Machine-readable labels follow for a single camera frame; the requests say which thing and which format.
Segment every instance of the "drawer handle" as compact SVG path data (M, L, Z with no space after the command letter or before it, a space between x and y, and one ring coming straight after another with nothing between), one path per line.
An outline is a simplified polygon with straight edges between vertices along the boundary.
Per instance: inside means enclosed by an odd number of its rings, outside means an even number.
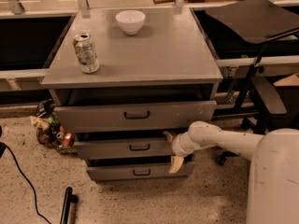
M133 175L150 175L150 169L148 169L148 171L146 173L144 173L142 171L137 172L137 171L133 170Z
M123 115L126 119L147 119L150 116L150 112L148 111L146 114L142 115L130 115L127 112L124 112Z
M148 144L146 147L134 147L130 145L131 151L146 151L150 149L150 144Z

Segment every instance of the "gray drawer cabinet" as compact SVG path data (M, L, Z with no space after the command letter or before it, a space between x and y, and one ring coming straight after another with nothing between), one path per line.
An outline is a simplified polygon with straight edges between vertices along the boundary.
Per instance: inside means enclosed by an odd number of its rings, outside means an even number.
M216 102L208 100L200 86L181 85L179 91L178 86L159 88L122 88L120 100L115 89L72 90L65 105L55 108L64 128L76 135L75 149L92 180L188 176L192 172L190 156L178 173L169 174L173 151L163 132L181 133L196 120L211 120Z
M145 29L130 36L115 22L119 9L93 8L88 19L79 12L41 83L94 181L189 175L193 156L169 174L173 153L163 131L209 121L216 107L222 75L190 9L142 11ZM92 74L80 71L71 45L82 31L101 64Z

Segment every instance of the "terrazzo floor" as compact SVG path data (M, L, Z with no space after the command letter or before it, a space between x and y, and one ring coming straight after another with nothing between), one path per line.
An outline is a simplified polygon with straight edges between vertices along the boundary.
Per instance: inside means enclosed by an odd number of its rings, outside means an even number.
M79 197L69 223L245 223L247 161L230 158L220 167L215 159L221 150L211 148L196 154L188 178L95 183L80 158L38 144L30 115L32 109L1 110L1 141L15 153L36 188L39 212L51 223L60 223L67 187ZM0 223L46 223L36 214L34 194L8 150L0 159L0 176Z

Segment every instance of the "aluminum can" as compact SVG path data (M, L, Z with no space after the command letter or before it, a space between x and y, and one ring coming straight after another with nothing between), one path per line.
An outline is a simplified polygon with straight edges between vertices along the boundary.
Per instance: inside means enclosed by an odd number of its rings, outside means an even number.
M95 45L90 34L75 35L73 45L82 72L92 73L100 68Z

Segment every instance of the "black handle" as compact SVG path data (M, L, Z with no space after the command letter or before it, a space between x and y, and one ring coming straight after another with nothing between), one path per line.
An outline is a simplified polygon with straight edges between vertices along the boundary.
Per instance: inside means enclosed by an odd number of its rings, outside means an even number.
M138 173L137 171L133 170L133 175L150 175L150 169L148 169L147 173Z
M127 112L124 112L123 115L126 119L147 119L150 116L150 112L147 111L146 114L141 114L141 115L132 115L132 114L130 115Z
M146 151L150 149L150 144L148 144L146 147L134 147L130 145L131 151Z
M7 145L5 143L0 142L0 158L2 157L6 148L7 148Z
M72 192L73 189L71 187L68 187L65 191L64 207L63 207L62 217L60 219L60 224L67 224L70 205L71 203L78 202L78 196L73 195Z

